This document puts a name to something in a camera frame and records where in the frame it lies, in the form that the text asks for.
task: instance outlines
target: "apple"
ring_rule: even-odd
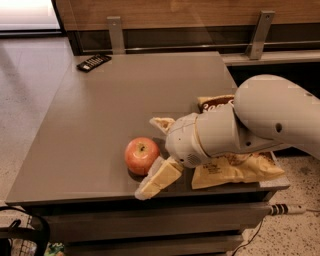
[[[160,155],[158,145],[146,137],[138,137],[129,142],[124,156],[128,169],[139,176],[146,176],[153,162]]]

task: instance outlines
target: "table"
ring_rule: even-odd
[[[51,240],[68,244],[70,255],[232,250],[289,186],[284,179],[194,191],[186,170],[156,198],[136,200],[141,180],[125,166],[128,142],[150,137],[163,151],[165,138],[149,119],[198,112],[197,97],[233,94],[236,85],[216,52],[118,55],[90,73],[76,70],[79,62],[68,68],[6,200],[44,216]]]

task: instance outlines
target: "floor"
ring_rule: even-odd
[[[66,38],[0,40],[0,205],[72,58]],[[271,203],[320,209],[320,161],[311,156],[279,156],[278,161],[291,187],[277,192]],[[12,212],[2,213],[0,226],[16,217]],[[245,231],[245,240],[255,232]],[[302,215],[267,216],[256,238],[236,255],[315,256],[319,252],[320,213],[308,211]]]

